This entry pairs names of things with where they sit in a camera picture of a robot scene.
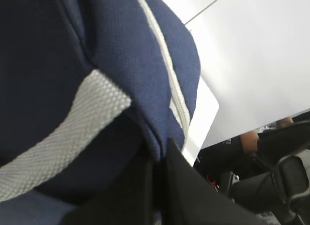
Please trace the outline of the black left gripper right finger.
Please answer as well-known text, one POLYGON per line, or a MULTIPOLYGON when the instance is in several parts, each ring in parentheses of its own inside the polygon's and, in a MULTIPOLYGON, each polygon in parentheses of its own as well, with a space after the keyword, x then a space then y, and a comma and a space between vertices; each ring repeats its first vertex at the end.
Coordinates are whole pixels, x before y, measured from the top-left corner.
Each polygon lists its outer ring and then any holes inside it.
POLYGON ((215 191, 172 139, 165 157, 165 225, 263 225, 255 214, 215 191))

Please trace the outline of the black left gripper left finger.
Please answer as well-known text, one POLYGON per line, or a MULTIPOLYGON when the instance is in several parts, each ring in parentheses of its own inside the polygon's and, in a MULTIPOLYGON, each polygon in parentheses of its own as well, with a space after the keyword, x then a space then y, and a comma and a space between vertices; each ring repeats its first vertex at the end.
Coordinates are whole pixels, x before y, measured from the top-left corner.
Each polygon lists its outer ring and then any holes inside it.
POLYGON ((152 225, 153 163, 135 157, 101 194, 66 214, 63 225, 152 225))

